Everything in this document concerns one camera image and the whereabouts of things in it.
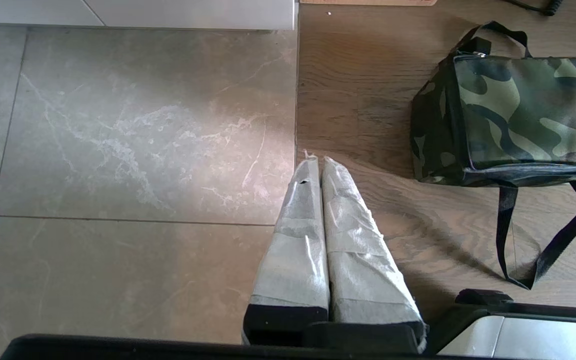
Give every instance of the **white cabinet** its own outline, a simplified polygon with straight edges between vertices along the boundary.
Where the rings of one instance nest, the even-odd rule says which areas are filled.
[[[108,27],[293,29],[295,0],[87,0]]]
[[[0,23],[103,25],[83,0],[0,0]]]

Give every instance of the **bag strap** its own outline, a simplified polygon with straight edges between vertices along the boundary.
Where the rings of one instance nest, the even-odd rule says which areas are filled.
[[[572,189],[574,189],[574,192],[576,192],[576,180],[571,181],[570,185],[572,186]],[[537,280],[546,275],[548,269],[555,264],[558,257],[562,255],[567,246],[576,237],[576,215],[555,235],[548,246],[546,246],[546,249],[544,249],[539,257],[537,257],[528,278],[521,280],[512,278],[508,275],[508,270],[506,268],[505,249],[508,228],[510,227],[510,220],[513,216],[513,210],[515,209],[518,193],[519,189],[510,183],[505,182],[499,186],[499,210],[496,220],[496,255],[505,279],[519,287],[530,290],[533,288]]]
[[[467,32],[466,35],[464,35],[459,40],[459,42],[457,43],[457,45],[455,45],[455,47],[452,49],[451,52],[463,51],[464,48],[468,48],[469,47],[468,44],[470,43],[470,41],[472,41],[473,39],[479,39],[479,38],[474,38],[475,33],[478,32],[479,30],[490,30],[492,32],[496,32],[496,33],[505,35],[505,36],[509,37],[510,39],[514,39],[514,41],[523,45],[523,47],[525,48],[525,55],[524,56],[526,58],[532,58],[533,57],[533,55],[531,55],[530,51],[528,51],[528,35],[523,31],[510,30],[507,27],[503,26],[501,23],[498,23],[497,21],[491,21],[489,23],[484,23],[483,25],[473,27],[471,30],[469,30]]]

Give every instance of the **tile floor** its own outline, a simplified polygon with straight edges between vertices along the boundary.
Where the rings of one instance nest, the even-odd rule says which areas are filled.
[[[295,160],[297,32],[0,27],[0,354],[240,341]]]

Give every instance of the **wood laminate flooring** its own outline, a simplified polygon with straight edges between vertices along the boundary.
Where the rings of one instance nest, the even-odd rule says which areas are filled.
[[[501,278],[498,191],[412,178],[410,102],[462,34],[491,20],[526,31],[535,57],[576,56],[576,0],[550,18],[500,0],[299,9],[297,159],[308,150],[348,167],[426,320],[466,288],[576,306],[576,240],[532,291],[521,289]],[[495,50],[521,53],[510,41]],[[569,186],[522,188],[507,244],[511,271],[525,269],[574,214]]]

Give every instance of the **camouflage fabric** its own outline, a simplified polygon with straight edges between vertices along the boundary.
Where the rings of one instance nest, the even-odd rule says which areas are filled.
[[[410,141],[420,182],[576,180],[576,58],[448,57],[413,100]]]

